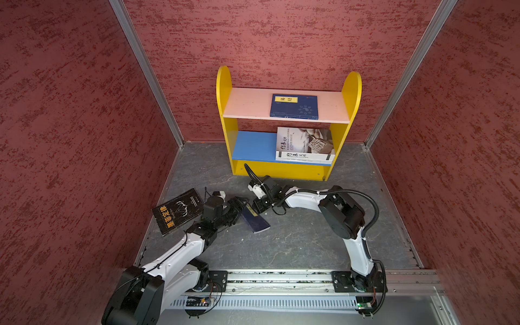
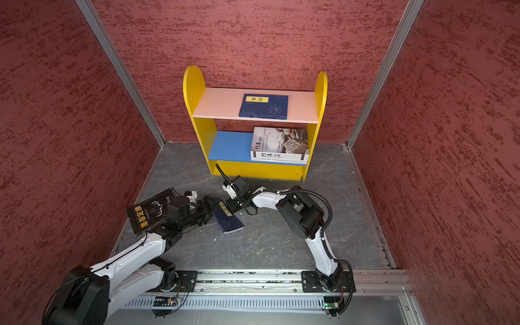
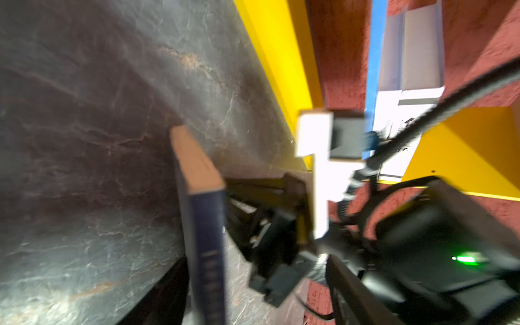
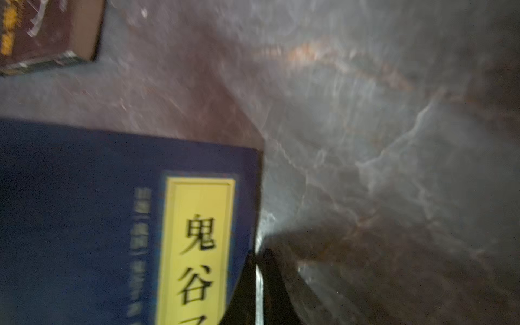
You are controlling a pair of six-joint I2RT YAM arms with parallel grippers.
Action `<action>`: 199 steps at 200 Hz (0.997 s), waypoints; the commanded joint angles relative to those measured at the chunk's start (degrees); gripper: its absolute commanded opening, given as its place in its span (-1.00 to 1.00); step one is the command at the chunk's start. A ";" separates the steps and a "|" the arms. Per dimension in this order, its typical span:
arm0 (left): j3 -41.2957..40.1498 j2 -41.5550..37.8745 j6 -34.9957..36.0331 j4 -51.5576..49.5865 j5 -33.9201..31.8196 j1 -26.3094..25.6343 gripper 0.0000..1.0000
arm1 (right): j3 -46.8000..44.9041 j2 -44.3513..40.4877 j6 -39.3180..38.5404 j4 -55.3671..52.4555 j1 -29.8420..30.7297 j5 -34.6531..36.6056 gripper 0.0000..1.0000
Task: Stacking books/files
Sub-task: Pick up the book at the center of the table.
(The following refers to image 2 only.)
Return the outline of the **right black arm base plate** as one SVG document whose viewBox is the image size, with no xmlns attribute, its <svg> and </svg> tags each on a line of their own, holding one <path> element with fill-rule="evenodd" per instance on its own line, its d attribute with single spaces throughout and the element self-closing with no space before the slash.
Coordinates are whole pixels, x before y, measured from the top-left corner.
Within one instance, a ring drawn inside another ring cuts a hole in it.
<svg viewBox="0 0 520 325">
<path fill-rule="evenodd" d="M 348 271 L 335 272 L 332 276 L 325 276 L 318 271 L 302 271 L 301 281 L 305 293 L 356 292 L 356 285 L 352 284 Z"/>
</svg>

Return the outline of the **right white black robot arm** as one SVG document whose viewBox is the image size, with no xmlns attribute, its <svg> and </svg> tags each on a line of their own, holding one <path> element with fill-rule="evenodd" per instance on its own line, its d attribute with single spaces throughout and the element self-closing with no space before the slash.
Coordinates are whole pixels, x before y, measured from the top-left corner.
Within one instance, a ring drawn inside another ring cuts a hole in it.
<svg viewBox="0 0 520 325">
<path fill-rule="evenodd" d="M 302 238 L 316 265 L 318 281 L 325 291 L 335 292 L 341 287 L 341 277 L 347 275 L 349 293 L 355 292 L 352 267 L 335 257 L 326 238 L 326 229 L 333 216 L 330 203 L 320 194 L 294 186 L 288 190 L 273 190 L 245 185 L 239 187 L 225 181 L 223 190 L 230 196 L 228 211 L 235 213 L 247 207 L 272 209 L 282 216 L 288 227 Z"/>
</svg>

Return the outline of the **heritage culture photo book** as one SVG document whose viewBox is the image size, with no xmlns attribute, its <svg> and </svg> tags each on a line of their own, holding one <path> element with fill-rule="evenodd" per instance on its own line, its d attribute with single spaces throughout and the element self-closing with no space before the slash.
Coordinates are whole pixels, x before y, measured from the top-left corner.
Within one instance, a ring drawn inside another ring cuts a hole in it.
<svg viewBox="0 0 520 325">
<path fill-rule="evenodd" d="M 251 158 L 309 160 L 310 145 L 306 129 L 255 127 Z"/>
</svg>

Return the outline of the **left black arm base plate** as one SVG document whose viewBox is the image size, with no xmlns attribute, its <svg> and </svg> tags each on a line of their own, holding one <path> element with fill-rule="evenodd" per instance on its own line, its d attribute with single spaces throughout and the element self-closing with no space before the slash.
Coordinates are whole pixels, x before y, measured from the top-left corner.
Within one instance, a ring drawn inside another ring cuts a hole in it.
<svg viewBox="0 0 520 325">
<path fill-rule="evenodd" d="M 198 274 L 197 271 L 167 270 L 163 275 L 159 290 L 162 292 L 180 292 L 184 290 L 192 293 Z"/>
</svg>

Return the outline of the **dark blue booklet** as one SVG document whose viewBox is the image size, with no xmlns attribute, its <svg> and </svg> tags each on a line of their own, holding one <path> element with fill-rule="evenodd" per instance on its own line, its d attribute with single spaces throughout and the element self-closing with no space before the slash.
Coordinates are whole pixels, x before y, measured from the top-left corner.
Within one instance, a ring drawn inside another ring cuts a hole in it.
<svg viewBox="0 0 520 325">
<path fill-rule="evenodd" d="M 242 230 L 244 224 L 226 207 L 221 200 L 213 207 L 213 216 L 224 234 Z"/>
<path fill-rule="evenodd" d="M 253 119 L 286 120 L 288 96 L 257 95 L 246 93 L 242 100 L 239 117 Z"/>
</svg>

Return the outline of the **white book with brown blocks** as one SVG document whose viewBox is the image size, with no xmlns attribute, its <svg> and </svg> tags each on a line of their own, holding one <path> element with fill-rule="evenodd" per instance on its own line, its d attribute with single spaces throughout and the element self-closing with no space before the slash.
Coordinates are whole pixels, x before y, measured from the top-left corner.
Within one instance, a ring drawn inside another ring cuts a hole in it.
<svg viewBox="0 0 520 325">
<path fill-rule="evenodd" d="M 289 159 L 270 159 L 270 158 L 261 158 L 261 157 L 253 157 L 251 161 L 258 163 L 277 163 L 277 164 L 287 164 L 287 165 L 307 165 L 308 160 L 289 160 Z"/>
</svg>

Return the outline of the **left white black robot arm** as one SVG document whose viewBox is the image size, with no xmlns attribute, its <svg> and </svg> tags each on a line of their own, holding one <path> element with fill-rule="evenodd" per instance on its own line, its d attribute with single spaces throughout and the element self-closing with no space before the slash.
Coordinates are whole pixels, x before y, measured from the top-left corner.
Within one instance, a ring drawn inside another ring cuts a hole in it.
<svg viewBox="0 0 520 325">
<path fill-rule="evenodd" d="M 150 289 L 180 287 L 174 264 L 161 256 L 187 228 L 207 224 L 220 202 L 166 190 L 128 208 L 131 227 L 143 238 L 103 262 L 71 270 L 44 309 L 43 324 L 103 324 Z"/>
</svg>

